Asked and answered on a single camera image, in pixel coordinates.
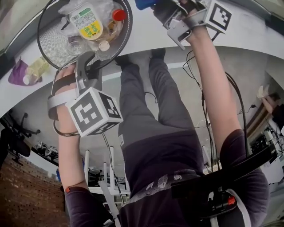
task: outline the foot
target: foot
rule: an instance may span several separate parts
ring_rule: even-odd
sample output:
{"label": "foot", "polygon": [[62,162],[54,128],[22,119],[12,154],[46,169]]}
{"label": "foot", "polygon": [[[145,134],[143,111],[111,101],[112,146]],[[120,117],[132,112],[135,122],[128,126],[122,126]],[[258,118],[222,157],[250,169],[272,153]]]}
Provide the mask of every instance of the foot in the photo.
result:
{"label": "foot", "polygon": [[152,50],[152,58],[153,59],[162,59],[162,60],[164,60],[165,54],[166,54],[166,49],[165,48]]}
{"label": "foot", "polygon": [[262,85],[259,87],[256,96],[257,96],[258,98],[263,98],[263,97],[265,96],[265,95],[264,95],[264,92],[263,92],[263,86],[262,86]]}
{"label": "foot", "polygon": [[125,67],[132,64],[128,55],[122,55],[122,56],[116,57],[114,60],[115,60],[116,64],[121,67],[122,70]]}

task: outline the purple bag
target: purple bag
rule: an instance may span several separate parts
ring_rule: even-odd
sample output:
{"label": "purple bag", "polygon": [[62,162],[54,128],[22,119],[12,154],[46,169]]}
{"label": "purple bag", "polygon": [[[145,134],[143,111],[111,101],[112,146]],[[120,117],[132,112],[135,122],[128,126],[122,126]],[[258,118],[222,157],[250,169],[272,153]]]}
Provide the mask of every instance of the purple bag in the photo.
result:
{"label": "purple bag", "polygon": [[32,86],[33,84],[26,85],[23,82],[23,78],[26,75],[26,69],[28,68],[28,65],[22,61],[20,58],[17,64],[14,66],[9,78],[8,82],[11,84],[16,84],[20,86]]}

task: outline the desk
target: desk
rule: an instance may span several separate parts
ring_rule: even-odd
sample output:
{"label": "desk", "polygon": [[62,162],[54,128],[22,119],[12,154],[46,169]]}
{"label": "desk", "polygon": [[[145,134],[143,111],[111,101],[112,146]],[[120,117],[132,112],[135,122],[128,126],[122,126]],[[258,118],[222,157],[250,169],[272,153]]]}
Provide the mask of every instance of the desk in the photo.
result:
{"label": "desk", "polygon": [[[135,1],[129,0],[133,12],[133,28],[129,41],[121,55],[145,51],[162,47],[175,47],[176,44],[167,36],[167,31],[154,17],[153,11],[148,8],[140,11]],[[236,47],[266,53],[284,59],[284,36],[265,26],[263,19],[255,16],[248,10],[228,2],[223,3],[233,13],[227,34],[220,34],[215,40],[216,46]],[[36,40],[26,46],[16,57],[21,57],[28,65],[41,56]],[[43,82],[31,87],[16,86],[8,83],[10,70],[0,80],[1,108],[0,117],[22,101],[28,95],[52,82],[56,69],[50,67],[43,75]]]}

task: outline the bottle cap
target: bottle cap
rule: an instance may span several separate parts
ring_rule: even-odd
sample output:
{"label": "bottle cap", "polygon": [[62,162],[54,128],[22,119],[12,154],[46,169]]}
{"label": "bottle cap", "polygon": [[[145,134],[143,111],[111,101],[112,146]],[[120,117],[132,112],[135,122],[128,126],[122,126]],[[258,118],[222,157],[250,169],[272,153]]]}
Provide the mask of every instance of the bottle cap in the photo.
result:
{"label": "bottle cap", "polygon": [[29,85],[30,82],[31,82],[31,80],[32,80],[32,76],[29,75],[29,74],[26,74],[26,75],[23,77],[23,82],[24,82],[25,85]]}
{"label": "bottle cap", "polygon": [[127,15],[123,9],[116,9],[112,12],[112,19],[116,21],[122,21],[127,18]]}
{"label": "bottle cap", "polygon": [[104,40],[104,41],[102,41],[100,44],[99,44],[99,49],[101,50],[101,51],[107,51],[108,49],[110,48],[110,44],[106,41],[106,40]]}

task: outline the office chair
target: office chair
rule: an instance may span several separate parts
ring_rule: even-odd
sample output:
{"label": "office chair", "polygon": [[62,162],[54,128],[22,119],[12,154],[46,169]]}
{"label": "office chair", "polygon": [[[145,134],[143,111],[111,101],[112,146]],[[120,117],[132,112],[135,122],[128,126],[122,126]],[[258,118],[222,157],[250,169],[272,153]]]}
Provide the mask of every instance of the office chair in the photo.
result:
{"label": "office chair", "polygon": [[40,133],[40,130],[33,132],[23,127],[24,119],[28,117],[27,113],[24,114],[20,125],[12,117],[11,113],[12,110],[0,118],[0,123],[4,126],[0,136],[0,169],[8,153],[11,153],[15,157],[12,158],[13,161],[23,166],[19,162],[19,154],[29,157],[31,153],[31,149],[24,142],[24,138],[29,138],[32,134],[37,135]]}

